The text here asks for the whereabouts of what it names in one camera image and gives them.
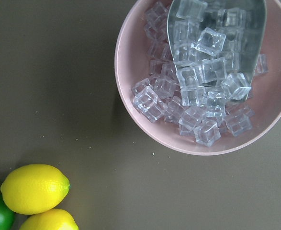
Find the clear ice cubes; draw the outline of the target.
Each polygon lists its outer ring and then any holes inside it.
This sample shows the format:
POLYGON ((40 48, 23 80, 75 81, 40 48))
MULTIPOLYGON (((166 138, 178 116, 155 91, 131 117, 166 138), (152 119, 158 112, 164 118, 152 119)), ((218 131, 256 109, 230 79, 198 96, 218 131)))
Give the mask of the clear ice cubes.
POLYGON ((251 83, 268 70, 265 1, 157 0, 145 19, 149 76, 132 88, 136 110, 208 147, 250 130, 251 83))

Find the steel ice scoop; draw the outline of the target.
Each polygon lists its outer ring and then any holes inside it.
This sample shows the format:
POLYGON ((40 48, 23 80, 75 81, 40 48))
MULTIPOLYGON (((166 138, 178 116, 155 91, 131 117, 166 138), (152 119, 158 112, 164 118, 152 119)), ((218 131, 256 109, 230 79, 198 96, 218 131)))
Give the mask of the steel ice scoop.
POLYGON ((168 39, 184 105, 198 105, 208 91, 244 101, 261 48, 263 0, 175 0, 168 39))

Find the yellow lemon upper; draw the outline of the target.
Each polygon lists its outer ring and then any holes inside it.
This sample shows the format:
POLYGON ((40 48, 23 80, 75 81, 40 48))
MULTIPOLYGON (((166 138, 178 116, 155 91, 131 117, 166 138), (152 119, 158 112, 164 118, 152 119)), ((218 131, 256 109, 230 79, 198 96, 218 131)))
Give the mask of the yellow lemon upper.
POLYGON ((68 194, 69 179, 56 167, 29 164, 13 170, 0 187, 4 203, 12 211, 33 215, 57 206, 68 194))

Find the yellow lemon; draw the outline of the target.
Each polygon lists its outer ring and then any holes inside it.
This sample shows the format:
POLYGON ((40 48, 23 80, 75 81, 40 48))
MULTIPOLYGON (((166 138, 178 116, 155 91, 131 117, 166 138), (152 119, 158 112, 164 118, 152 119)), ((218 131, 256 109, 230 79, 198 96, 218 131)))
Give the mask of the yellow lemon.
POLYGON ((20 230, 78 230, 72 215, 54 208, 49 211, 31 215, 21 226, 20 230))
POLYGON ((33 215, 57 206, 68 194, 69 179, 56 167, 29 164, 13 170, 0 187, 4 203, 12 211, 33 215))

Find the yellow lemon lower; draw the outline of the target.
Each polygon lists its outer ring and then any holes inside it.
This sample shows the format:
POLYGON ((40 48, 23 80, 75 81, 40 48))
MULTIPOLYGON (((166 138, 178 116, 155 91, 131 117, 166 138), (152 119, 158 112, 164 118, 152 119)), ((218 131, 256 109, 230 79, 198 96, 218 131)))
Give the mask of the yellow lemon lower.
POLYGON ((20 230, 78 230, 72 215, 54 208, 49 211, 31 215, 21 226, 20 230))

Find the pink bowl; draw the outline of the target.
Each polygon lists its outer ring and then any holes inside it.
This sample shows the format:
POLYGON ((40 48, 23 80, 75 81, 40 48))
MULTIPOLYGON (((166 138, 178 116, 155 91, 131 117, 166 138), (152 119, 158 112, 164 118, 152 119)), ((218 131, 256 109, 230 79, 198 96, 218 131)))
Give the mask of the pink bowl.
POLYGON ((139 0, 115 51, 134 121, 174 150, 217 155, 267 133, 281 116, 278 0, 139 0))

